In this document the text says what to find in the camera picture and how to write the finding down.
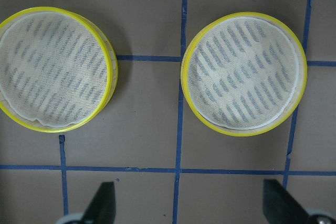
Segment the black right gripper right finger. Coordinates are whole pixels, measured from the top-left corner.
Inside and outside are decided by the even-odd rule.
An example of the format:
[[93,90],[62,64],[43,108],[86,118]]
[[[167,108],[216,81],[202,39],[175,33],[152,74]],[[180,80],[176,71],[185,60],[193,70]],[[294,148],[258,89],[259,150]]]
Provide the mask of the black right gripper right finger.
[[263,214],[268,223],[315,223],[303,207],[276,179],[264,179]]

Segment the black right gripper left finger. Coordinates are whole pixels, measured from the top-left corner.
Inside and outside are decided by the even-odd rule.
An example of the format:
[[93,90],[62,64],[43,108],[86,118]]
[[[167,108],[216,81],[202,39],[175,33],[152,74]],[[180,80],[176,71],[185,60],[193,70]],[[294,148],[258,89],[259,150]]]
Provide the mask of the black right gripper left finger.
[[80,223],[114,223],[115,203],[114,182],[101,183]]

